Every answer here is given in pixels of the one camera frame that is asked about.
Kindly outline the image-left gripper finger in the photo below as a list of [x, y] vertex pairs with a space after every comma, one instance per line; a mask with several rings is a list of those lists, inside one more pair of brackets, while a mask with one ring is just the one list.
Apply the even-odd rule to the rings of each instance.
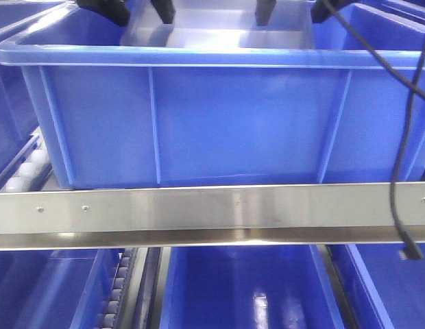
[[164, 24], [173, 23], [175, 8], [172, 0], [151, 0], [151, 4]]
[[77, 0], [76, 4], [103, 16], [120, 27], [125, 27], [130, 19], [130, 12], [125, 1], [120, 0]]

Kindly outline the image-right gripper finger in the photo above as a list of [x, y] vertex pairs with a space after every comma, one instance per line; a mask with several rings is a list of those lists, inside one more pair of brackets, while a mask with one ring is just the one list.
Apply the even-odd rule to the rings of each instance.
[[276, 0], [257, 0], [256, 1], [256, 24], [257, 26], [266, 26], [268, 25], [271, 15], [276, 6]]
[[356, 3], [356, 0], [316, 0], [311, 8], [312, 23], [323, 23], [332, 16], [332, 13], [326, 6], [325, 2], [327, 2], [336, 11], [339, 11], [352, 3]]

